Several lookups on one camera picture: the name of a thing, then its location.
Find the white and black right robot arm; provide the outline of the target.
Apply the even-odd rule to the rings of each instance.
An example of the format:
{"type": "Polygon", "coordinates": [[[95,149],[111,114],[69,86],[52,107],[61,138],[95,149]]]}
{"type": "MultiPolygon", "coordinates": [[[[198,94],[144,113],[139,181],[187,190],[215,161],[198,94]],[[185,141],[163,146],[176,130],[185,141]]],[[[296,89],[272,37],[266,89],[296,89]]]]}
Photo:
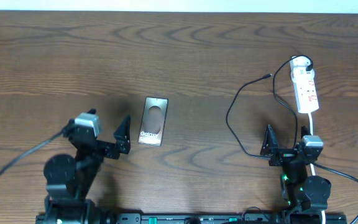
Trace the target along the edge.
{"type": "Polygon", "coordinates": [[[282,149],[271,125],[265,129],[260,155],[268,157],[270,166],[282,168],[280,184],[289,207],[277,215],[280,223],[320,223],[321,212],[328,207],[331,183],[318,175],[308,175],[306,166],[317,161],[323,150],[319,136],[301,129],[302,139],[293,149],[282,149]]]}

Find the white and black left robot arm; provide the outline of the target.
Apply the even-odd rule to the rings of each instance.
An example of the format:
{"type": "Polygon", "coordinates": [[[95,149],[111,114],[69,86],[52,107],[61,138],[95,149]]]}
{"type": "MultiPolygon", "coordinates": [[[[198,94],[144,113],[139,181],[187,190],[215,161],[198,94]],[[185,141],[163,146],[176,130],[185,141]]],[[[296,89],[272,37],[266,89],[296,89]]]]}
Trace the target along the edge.
{"type": "Polygon", "coordinates": [[[45,212],[36,216],[36,224],[117,222],[116,214],[86,196],[105,158],[118,159],[130,152],[130,125],[131,117],[126,116],[114,132],[116,142],[106,142],[98,139],[101,125],[95,109],[69,120],[62,135],[76,148],[76,155],[58,154],[45,163],[48,195],[45,212]]]}

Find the bronze Galaxy smartphone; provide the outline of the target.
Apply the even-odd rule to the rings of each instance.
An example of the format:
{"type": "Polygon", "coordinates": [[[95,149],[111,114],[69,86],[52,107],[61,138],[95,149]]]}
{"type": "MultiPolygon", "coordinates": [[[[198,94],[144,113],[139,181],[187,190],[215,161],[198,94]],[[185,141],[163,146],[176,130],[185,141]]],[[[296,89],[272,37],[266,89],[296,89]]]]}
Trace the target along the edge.
{"type": "Polygon", "coordinates": [[[168,99],[147,97],[139,131],[139,144],[161,146],[168,99]]]}

